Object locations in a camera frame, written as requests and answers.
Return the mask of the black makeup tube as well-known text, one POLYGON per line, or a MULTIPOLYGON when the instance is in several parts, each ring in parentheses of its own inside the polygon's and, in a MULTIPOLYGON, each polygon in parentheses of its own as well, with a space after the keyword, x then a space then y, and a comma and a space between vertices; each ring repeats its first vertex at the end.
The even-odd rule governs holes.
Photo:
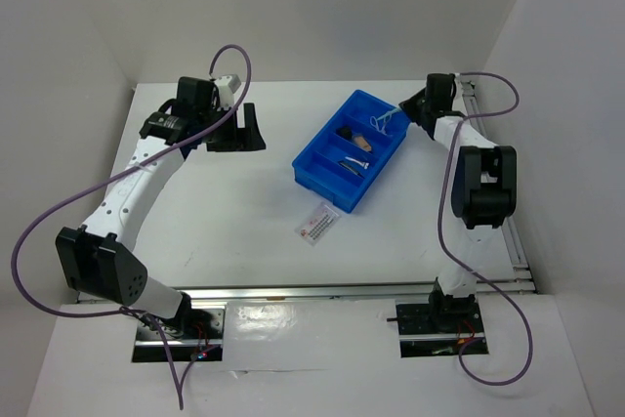
POLYGON ((354 174, 355 176, 359 177, 359 178, 364 178, 363 174, 360 173, 358 170, 356 170, 352 165, 350 165, 348 162, 346 161, 339 161, 338 164, 344 168, 346 171, 350 172, 351 174, 354 174))

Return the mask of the small black round jar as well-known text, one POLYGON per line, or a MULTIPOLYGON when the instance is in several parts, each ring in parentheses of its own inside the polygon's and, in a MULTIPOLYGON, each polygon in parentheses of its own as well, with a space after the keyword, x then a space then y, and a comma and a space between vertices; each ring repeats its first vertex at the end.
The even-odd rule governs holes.
POLYGON ((339 137, 348 141, 350 141, 353 138, 353 131, 349 127, 341 127, 337 129, 336 134, 339 137))

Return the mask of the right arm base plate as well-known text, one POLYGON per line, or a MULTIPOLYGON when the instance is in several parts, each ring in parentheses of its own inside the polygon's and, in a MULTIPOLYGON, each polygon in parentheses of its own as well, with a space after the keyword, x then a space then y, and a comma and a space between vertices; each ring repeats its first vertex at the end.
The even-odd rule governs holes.
POLYGON ((395 323, 402 358, 489 354, 478 305, 468 313, 434 320, 428 304, 396 304, 395 323))

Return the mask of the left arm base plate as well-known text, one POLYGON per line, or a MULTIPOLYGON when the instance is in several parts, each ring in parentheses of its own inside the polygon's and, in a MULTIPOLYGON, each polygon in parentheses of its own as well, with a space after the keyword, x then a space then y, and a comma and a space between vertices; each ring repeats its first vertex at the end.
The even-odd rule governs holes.
MULTIPOLYGON (((203 310, 206 312, 206 316, 203 320, 192 325, 187 332, 177 331, 158 319, 175 363, 189 363, 195 357, 200 362, 223 360, 226 306, 210 305, 203 310)), ((131 360, 133 363, 163 363, 167 361, 167 355, 158 331, 144 317, 141 317, 137 324, 131 360)))

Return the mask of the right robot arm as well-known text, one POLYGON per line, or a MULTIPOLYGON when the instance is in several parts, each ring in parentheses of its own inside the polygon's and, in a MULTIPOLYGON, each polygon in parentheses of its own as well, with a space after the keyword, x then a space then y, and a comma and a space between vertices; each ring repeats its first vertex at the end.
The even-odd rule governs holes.
POLYGON ((442 202, 464 224, 452 265, 436 278, 426 319, 439 333, 459 332, 475 318, 478 275, 497 230, 517 206, 517 153, 476 130, 453 108, 456 76, 432 73, 426 86, 399 107, 435 142, 448 150, 442 202))

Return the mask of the small silver glue tube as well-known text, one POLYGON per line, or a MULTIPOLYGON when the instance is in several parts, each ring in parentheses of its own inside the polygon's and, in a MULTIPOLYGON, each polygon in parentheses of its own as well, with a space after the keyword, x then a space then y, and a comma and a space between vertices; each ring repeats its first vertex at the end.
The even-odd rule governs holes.
POLYGON ((356 158, 352 158, 352 157, 350 157, 350 156, 346 156, 346 157, 344 157, 344 158, 343 158, 343 160, 344 160, 346 163, 352 163, 352 164, 357 165, 358 167, 360 167, 360 168, 362 168, 362 169, 365 169, 365 170, 366 170, 366 169, 368 169, 368 167, 369 167, 369 162, 367 162, 367 161, 361 161, 361 160, 358 160, 358 159, 356 159, 356 158))

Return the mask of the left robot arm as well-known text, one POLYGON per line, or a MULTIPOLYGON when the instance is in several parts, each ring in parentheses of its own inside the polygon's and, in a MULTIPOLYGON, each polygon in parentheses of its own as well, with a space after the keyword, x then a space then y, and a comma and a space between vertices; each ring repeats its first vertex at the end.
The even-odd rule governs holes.
POLYGON ((172 338, 210 327, 211 314, 194 309, 188 294, 151 278, 133 250, 158 195, 193 150, 265 149, 253 104, 243 107, 244 125, 237 123, 233 106, 240 84, 235 74, 182 77, 175 98, 145 120, 128 175, 79 228, 64 228, 55 240, 71 289, 149 313, 172 338))

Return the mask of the beige foundation tube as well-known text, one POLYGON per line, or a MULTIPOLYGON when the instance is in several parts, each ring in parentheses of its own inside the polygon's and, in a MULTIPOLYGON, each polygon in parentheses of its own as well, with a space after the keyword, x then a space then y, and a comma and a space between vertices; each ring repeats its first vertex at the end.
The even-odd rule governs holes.
POLYGON ((357 146, 358 148, 360 148, 361 150, 367 153, 373 152, 373 146, 361 134, 353 135, 352 142, 355 146, 357 146))

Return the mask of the false eyelash packet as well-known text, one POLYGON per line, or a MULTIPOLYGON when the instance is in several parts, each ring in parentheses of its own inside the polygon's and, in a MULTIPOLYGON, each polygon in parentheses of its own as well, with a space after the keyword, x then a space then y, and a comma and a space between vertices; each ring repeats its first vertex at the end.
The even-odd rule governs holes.
POLYGON ((320 203, 294 232, 310 246, 315 246, 340 218, 341 215, 331 206, 320 203))

